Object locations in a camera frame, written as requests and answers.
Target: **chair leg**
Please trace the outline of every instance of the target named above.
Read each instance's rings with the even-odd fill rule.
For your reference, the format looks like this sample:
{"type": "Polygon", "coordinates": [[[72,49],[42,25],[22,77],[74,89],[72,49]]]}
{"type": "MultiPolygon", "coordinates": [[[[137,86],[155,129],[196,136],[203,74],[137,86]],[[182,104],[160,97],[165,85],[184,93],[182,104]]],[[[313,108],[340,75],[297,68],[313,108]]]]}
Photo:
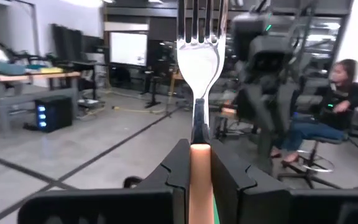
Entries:
{"type": "Polygon", "coordinates": [[[281,181],[283,178],[305,179],[306,174],[279,174],[277,179],[281,181]]]}
{"type": "Polygon", "coordinates": [[[328,186],[328,187],[332,187],[334,189],[341,189],[341,187],[339,187],[338,185],[332,184],[332,183],[330,183],[328,181],[325,181],[325,180],[320,179],[320,178],[315,177],[315,176],[311,176],[310,180],[312,180],[314,182],[317,182],[319,184],[323,184],[323,185],[328,186]]]}
{"type": "Polygon", "coordinates": [[[313,178],[313,176],[309,176],[309,175],[306,176],[306,178],[305,178],[305,181],[308,184],[310,189],[314,189],[314,184],[313,184],[312,178],[313,178]]]}

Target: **fork tines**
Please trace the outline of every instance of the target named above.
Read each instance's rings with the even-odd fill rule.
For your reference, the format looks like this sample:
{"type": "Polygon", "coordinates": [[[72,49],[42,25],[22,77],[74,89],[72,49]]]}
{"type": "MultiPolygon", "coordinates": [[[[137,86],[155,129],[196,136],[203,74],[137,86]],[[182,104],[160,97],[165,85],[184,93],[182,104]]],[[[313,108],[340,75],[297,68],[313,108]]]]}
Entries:
{"type": "MultiPolygon", "coordinates": [[[[211,42],[213,37],[213,24],[214,24],[214,0],[205,0],[206,1],[206,13],[205,13],[205,39],[211,42]]],[[[187,0],[178,0],[178,16],[177,16],[177,39],[185,40],[186,39],[186,2],[187,0]]],[[[191,41],[198,42],[199,38],[199,0],[193,0],[193,20],[191,23],[191,41]]],[[[227,27],[227,11],[229,9],[229,0],[220,0],[219,4],[219,23],[218,23],[218,33],[216,34],[217,38],[226,34],[227,27]]]]}

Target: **black jacket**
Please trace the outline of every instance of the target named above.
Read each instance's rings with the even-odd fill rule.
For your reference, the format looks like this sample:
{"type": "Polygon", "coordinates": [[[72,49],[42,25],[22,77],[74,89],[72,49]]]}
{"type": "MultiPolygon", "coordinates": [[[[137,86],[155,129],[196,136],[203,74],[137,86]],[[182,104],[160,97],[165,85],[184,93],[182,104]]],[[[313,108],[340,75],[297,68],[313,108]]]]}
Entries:
{"type": "Polygon", "coordinates": [[[338,95],[331,88],[328,88],[323,100],[320,103],[320,108],[321,111],[318,116],[319,122],[342,131],[349,129],[354,109],[358,108],[358,83],[352,83],[349,91],[345,95],[338,95]],[[342,113],[333,113],[332,110],[335,106],[344,100],[348,100],[350,102],[350,110],[342,113]]]}

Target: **screen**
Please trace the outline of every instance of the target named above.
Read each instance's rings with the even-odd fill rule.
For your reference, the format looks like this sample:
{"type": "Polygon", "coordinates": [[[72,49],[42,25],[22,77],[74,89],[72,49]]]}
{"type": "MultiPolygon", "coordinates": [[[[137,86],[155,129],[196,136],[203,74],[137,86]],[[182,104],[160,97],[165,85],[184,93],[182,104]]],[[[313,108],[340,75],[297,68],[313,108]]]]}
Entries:
{"type": "Polygon", "coordinates": [[[110,62],[146,66],[147,34],[110,33],[110,62]]]}

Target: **wooden table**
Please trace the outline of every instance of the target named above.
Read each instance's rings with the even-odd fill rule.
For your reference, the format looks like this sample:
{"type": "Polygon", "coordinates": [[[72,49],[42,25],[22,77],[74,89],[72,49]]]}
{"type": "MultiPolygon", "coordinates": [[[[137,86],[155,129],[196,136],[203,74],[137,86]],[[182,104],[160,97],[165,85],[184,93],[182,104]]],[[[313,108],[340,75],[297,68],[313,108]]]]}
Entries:
{"type": "Polygon", "coordinates": [[[80,76],[80,72],[69,72],[69,73],[32,73],[31,75],[1,75],[0,74],[0,125],[2,133],[7,136],[11,133],[10,120],[13,118],[9,110],[12,105],[19,105],[22,103],[32,102],[41,98],[50,96],[67,96],[71,98],[73,104],[73,117],[77,116],[78,112],[78,79],[75,77],[80,76]],[[6,82],[23,82],[30,79],[38,78],[63,78],[70,77],[71,87],[61,90],[52,91],[41,91],[31,94],[15,94],[14,96],[5,95],[5,84],[6,82]]]}

